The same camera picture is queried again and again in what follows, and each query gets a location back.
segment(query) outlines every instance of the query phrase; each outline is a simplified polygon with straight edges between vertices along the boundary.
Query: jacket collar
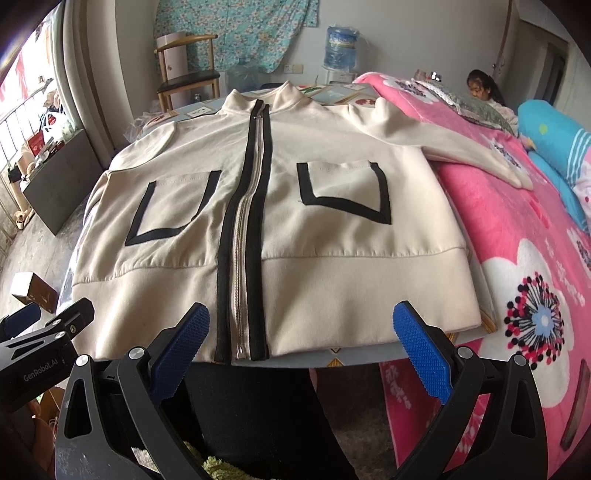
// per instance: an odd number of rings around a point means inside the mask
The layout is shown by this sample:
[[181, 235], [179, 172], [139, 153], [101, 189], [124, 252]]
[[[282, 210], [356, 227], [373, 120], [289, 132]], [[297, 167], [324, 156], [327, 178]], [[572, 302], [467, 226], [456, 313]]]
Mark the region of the jacket collar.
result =
[[233, 90], [226, 98], [222, 110], [236, 113], [250, 113], [257, 99], [269, 104], [269, 111], [271, 113], [286, 110], [302, 100], [309, 100], [291, 82], [287, 81], [280, 87], [263, 95], [257, 95], [256, 97], [245, 96], [238, 92], [238, 90]]

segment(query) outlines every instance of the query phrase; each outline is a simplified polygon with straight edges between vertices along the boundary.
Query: black pants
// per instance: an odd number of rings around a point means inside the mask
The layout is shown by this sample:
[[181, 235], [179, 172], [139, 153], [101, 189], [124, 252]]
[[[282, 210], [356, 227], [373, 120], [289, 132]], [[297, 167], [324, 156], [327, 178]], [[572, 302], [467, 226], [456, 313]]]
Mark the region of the black pants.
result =
[[358, 480], [308, 370], [194, 363], [185, 383], [208, 455], [263, 479]]

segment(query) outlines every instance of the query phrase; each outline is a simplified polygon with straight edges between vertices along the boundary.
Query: child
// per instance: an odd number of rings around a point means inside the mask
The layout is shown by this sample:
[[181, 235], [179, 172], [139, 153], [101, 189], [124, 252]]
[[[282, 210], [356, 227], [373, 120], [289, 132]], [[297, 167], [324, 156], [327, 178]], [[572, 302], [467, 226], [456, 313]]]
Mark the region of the child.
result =
[[481, 70], [472, 70], [466, 79], [472, 96], [488, 103], [510, 124], [515, 136], [519, 130], [519, 120], [513, 110], [505, 104], [498, 85], [492, 77]]

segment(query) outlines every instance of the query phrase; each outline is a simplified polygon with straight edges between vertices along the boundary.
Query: wall socket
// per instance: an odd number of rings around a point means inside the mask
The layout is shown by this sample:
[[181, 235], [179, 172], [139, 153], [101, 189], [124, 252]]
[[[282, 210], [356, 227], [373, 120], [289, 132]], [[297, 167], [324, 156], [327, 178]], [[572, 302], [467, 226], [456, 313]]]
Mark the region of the wall socket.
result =
[[301, 63], [294, 63], [293, 65], [283, 65], [283, 73], [304, 73], [304, 65]]

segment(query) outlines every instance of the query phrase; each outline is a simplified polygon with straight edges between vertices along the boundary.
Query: pink blanket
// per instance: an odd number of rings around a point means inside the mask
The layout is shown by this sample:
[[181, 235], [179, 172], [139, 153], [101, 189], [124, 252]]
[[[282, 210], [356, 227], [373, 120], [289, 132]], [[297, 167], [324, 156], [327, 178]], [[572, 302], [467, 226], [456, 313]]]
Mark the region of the pink blanket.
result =
[[[465, 224], [482, 265], [498, 331], [469, 345], [484, 358], [529, 360], [548, 438], [548, 477], [569, 457], [591, 424], [591, 242], [566, 213], [557, 190], [514, 137], [464, 120], [413, 82], [367, 73], [369, 83], [407, 115], [442, 125], [523, 169], [534, 190], [517, 190], [476, 168], [437, 166], [441, 184]], [[411, 453], [438, 402], [429, 397], [409, 360], [380, 365], [388, 418], [399, 464]], [[449, 467], [463, 463], [486, 407], [481, 397]], [[520, 459], [514, 452], [512, 462]]]

